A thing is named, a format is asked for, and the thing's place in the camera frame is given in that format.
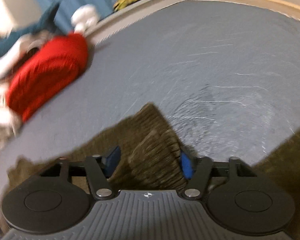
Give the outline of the brown corduroy pants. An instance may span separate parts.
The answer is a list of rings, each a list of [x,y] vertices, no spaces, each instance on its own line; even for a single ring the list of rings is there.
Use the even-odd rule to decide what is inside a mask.
[[[84,177],[39,176],[55,160],[20,160],[1,205],[5,239],[300,239],[300,129],[249,165],[256,177],[236,177],[230,163],[229,181],[202,200],[180,196],[180,154],[189,150],[154,105],[65,158],[83,161],[115,146],[121,160],[108,182],[117,195],[108,200],[94,200]]]

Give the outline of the grey bed mattress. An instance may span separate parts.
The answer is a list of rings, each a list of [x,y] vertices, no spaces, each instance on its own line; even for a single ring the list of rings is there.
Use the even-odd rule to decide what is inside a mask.
[[[59,156],[153,102],[179,138],[254,164],[300,127],[300,21],[217,1],[182,1],[96,41],[87,71],[0,153],[0,195],[19,156]]]

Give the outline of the white folded blanket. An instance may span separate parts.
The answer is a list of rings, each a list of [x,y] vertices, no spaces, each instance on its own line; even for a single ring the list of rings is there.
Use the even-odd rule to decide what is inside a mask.
[[[10,50],[0,58],[0,148],[2,148],[11,137],[18,134],[22,126],[21,117],[12,111],[6,102],[6,92],[9,88],[11,78],[9,75],[15,65],[31,49],[39,49],[45,43],[45,38],[40,34],[26,34],[20,37]]]

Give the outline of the red folded quilt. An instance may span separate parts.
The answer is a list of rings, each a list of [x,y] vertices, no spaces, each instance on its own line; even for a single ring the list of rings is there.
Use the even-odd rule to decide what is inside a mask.
[[[54,37],[16,72],[6,92],[6,104],[27,122],[83,74],[88,57],[88,45],[81,34]]]

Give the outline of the blue shark plush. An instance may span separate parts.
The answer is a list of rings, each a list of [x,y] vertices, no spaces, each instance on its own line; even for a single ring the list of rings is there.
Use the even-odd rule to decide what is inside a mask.
[[[61,28],[55,23],[55,16],[59,6],[60,2],[52,3],[42,14],[38,22],[21,29],[13,30],[7,37],[0,38],[0,57],[4,56],[23,35],[37,34],[43,30],[47,30],[53,34],[63,35],[64,33]]]

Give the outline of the white plush toy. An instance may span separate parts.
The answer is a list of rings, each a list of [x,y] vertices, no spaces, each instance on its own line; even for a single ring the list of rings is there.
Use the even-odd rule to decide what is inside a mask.
[[[100,15],[92,4],[79,7],[71,16],[74,33],[84,34],[88,29],[97,25]]]

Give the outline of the wooden bed frame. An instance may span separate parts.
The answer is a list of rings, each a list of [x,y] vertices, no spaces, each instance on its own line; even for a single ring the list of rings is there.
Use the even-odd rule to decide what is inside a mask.
[[[99,44],[115,33],[147,16],[184,1],[225,2],[267,9],[300,22],[300,6],[283,0],[141,0],[116,12],[85,32],[92,44]]]

